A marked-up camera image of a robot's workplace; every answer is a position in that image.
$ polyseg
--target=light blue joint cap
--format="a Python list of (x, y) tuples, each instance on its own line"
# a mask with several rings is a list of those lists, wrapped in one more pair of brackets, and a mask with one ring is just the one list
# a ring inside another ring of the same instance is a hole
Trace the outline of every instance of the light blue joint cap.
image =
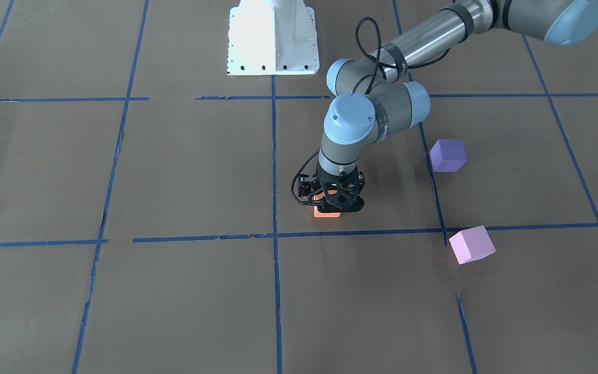
[(555, 20), (546, 36), (546, 43), (575, 45), (598, 29), (598, 0), (574, 0)]
[(360, 142), (375, 126), (375, 107), (364, 95), (340, 95), (324, 117), (324, 133), (336, 144)]
[(417, 82), (403, 83), (410, 94), (410, 102), (412, 102), (412, 123), (410, 127), (417, 125), (424, 121), (430, 113), (430, 96), (426, 89)]
[(329, 67), (329, 71), (327, 71), (327, 87), (332, 92), (332, 94), (337, 95), (336, 93), (336, 79), (338, 78), (338, 74), (340, 73), (340, 69), (346, 63), (350, 62), (350, 59), (340, 59), (337, 60)]

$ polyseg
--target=robotic arm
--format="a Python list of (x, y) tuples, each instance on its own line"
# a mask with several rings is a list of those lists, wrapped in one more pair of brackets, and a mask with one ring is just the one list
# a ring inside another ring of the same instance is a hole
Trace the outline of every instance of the robotic arm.
[[(358, 61), (335, 61), (327, 86), (336, 98), (324, 119), (321, 147), (313, 155), (318, 155), (318, 165), (313, 177), (302, 175), (303, 167), (295, 176), (292, 194), (299, 179), (299, 197), (307, 198), (296, 200), (322, 213), (361, 210), (361, 152), (424, 121), (430, 112), (429, 95), (420, 83), (393, 83), (409, 69), (438, 61), (441, 57), (432, 59), (472, 34), (493, 28), (574, 45), (598, 28), (598, 0), (457, 0)], [(324, 196), (313, 199), (318, 194)]]

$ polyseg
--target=metal tube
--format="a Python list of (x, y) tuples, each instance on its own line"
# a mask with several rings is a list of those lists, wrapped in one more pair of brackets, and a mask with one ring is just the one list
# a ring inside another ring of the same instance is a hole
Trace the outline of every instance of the metal tube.
[[(484, 33), (491, 28), (493, 10), (489, 0), (459, 0), (456, 4), (465, 7), (472, 16), (473, 33)], [(467, 33), (467, 26), (463, 22), (463, 18), (456, 12), (442, 10), (406, 33), (397, 36), (391, 41), (391, 44), (400, 50), (405, 57), (406, 64), (413, 66), (429, 62), (444, 53), (447, 49), (463, 41), (468, 36)], [(377, 49), (370, 54), (376, 55)], [(386, 49), (382, 49), (380, 52), (380, 62), (389, 65), (397, 63)], [(396, 82), (401, 78), (394, 68), (387, 67), (384, 71), (390, 82)]]

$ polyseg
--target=pink cube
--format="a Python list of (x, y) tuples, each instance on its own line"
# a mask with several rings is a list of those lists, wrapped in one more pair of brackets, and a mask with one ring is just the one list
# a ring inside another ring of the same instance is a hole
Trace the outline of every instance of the pink cube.
[(465, 161), (465, 145), (460, 139), (440, 139), (430, 149), (434, 172), (457, 172)]
[(460, 265), (482, 258), (495, 253), (495, 246), (488, 236), (486, 227), (478, 226), (468, 228), (458, 232), (455, 236), (449, 238), (451, 248), (454, 249), (456, 260)]

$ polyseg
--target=gray cylindrical joint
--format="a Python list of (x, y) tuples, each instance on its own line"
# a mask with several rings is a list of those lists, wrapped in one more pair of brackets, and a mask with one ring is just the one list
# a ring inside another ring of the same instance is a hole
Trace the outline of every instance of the gray cylindrical joint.
[(351, 173), (361, 152), (377, 138), (375, 106), (363, 95), (339, 95), (324, 117), (318, 161), (331, 175)]
[[(378, 75), (394, 83), (403, 77), (409, 66), (434, 59), (470, 33), (489, 30), (493, 19), (490, 0), (458, 0), (455, 5), (447, 5), (443, 11), (382, 45), (380, 62), (398, 67), (385, 67)], [(377, 49), (369, 54), (375, 56)], [(364, 93), (371, 79), (364, 77), (371, 74), (374, 67), (366, 57), (356, 62), (339, 60), (329, 69), (327, 86), (335, 95)]]
[(318, 162), (331, 175), (351, 173), (366, 146), (416, 125), (429, 112), (429, 95), (416, 82), (396, 86), (382, 80), (367, 97), (341, 95), (324, 119)]
[(555, 20), (574, 0), (496, 0), (499, 17), (496, 28), (543, 40)]

